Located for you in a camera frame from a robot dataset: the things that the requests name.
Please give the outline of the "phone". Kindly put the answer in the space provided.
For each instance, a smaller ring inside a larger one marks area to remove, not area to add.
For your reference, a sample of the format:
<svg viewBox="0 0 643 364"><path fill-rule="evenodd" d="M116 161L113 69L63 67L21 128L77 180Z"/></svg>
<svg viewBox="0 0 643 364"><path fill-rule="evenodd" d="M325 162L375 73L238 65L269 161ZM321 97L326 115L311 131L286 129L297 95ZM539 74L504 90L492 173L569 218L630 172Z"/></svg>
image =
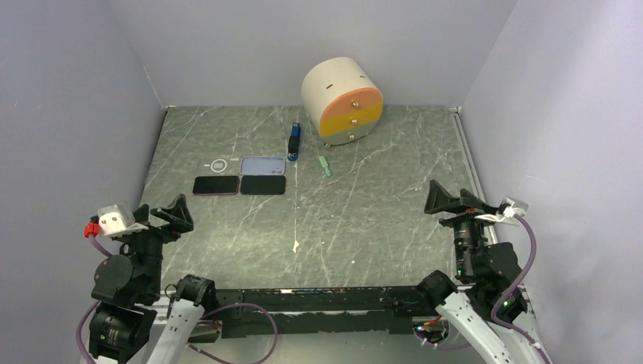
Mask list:
<svg viewBox="0 0 643 364"><path fill-rule="evenodd" d="M199 176L194 180L192 193L195 196L234 195L239 185L240 178L236 175Z"/></svg>
<svg viewBox="0 0 643 364"><path fill-rule="evenodd" d="M240 193L250 196L280 196L286 191L284 175L246 175L240 182Z"/></svg>

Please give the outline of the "lilac silicone phone case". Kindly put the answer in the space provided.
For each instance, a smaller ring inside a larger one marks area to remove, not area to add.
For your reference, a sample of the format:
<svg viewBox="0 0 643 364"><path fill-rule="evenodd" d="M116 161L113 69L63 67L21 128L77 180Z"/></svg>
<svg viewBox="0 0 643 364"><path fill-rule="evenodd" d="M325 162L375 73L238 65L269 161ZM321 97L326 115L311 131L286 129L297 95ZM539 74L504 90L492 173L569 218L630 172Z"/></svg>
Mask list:
<svg viewBox="0 0 643 364"><path fill-rule="evenodd" d="M286 159L280 156L244 156L240 160L241 175L283 175Z"/></svg>

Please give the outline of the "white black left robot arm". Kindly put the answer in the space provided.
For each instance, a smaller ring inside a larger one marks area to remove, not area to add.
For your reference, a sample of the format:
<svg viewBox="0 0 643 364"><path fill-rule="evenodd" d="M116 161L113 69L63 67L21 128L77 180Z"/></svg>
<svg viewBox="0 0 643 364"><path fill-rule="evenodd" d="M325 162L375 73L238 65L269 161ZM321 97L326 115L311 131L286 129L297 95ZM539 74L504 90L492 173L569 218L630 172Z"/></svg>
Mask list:
<svg viewBox="0 0 643 364"><path fill-rule="evenodd" d="M126 363L148 342L157 311L152 305L162 295L165 244L193 231L187 198L178 194L166 207L136 210L123 205L101 208L87 223L84 235L120 243L118 253L104 251L105 259L93 275L87 362L100 357ZM150 363L175 363L180 346L200 319L213 315L219 302L215 282L187 275L176 284L166 313L168 323L149 357Z"/></svg>

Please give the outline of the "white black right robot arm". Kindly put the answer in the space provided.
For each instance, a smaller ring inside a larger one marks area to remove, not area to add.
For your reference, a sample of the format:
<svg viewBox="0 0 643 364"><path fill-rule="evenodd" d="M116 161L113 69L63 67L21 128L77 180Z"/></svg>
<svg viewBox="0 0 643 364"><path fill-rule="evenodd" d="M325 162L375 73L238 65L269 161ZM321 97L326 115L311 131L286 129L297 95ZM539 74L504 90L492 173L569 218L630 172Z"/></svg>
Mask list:
<svg viewBox="0 0 643 364"><path fill-rule="evenodd" d="M526 202L511 197L491 206L467 189L454 196L436 180L429 183L424 212L452 215L439 223L453 231L456 279L469 287L460 291L453 279L433 271L416 285L417 305L454 326L486 363L551 361L544 345L514 323L529 310L519 286L537 253L535 232L525 219L528 208ZM524 266L510 242L486 242L484 229L495 224L525 228L530 252Z"/></svg>

